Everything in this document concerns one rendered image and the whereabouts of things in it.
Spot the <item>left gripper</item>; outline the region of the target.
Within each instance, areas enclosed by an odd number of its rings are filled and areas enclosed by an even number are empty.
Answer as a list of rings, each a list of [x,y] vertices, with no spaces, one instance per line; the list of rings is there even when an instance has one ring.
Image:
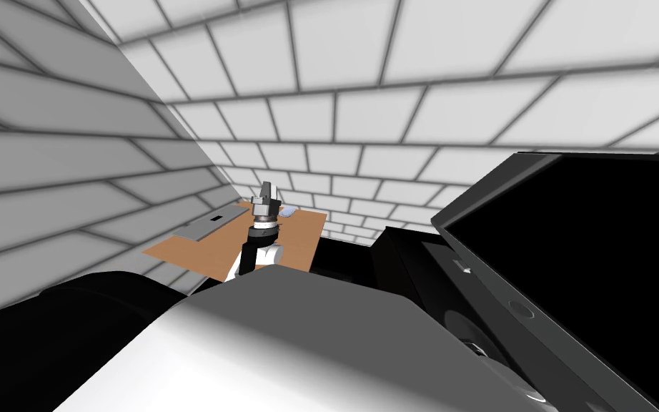
[[[276,199],[276,187],[271,182],[264,181],[260,190],[260,197],[251,198],[252,214],[258,217],[276,218],[282,203]]]

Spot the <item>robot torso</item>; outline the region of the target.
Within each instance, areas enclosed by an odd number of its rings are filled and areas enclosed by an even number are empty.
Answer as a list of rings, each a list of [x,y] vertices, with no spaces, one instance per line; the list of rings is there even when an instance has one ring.
[[[270,265],[170,308],[55,412],[557,412],[411,300]]]

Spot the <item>black cabinet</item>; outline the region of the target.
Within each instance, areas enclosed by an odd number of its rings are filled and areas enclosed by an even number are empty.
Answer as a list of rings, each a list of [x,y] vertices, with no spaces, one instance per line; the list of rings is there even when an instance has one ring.
[[[426,243],[441,245],[442,238],[396,227],[386,227],[369,245],[322,237],[310,272],[401,295],[439,323],[444,323],[448,311],[480,323],[470,301],[433,259]]]

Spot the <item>brown wooden desk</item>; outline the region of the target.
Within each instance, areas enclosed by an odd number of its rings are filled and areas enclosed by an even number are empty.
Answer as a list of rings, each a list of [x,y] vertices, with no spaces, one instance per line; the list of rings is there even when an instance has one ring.
[[[278,217],[279,237],[283,246],[278,264],[307,272],[323,231],[326,214],[297,210],[289,217]],[[203,240],[193,241],[171,236],[144,250],[144,254],[208,278],[224,282],[247,239],[254,222],[250,211],[219,228]]]

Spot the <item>grey flat keyboard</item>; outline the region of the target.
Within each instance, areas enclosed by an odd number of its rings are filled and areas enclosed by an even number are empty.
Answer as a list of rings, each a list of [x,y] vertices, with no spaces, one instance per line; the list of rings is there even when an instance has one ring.
[[[172,233],[173,236],[199,242],[248,211],[238,205],[226,205]]]

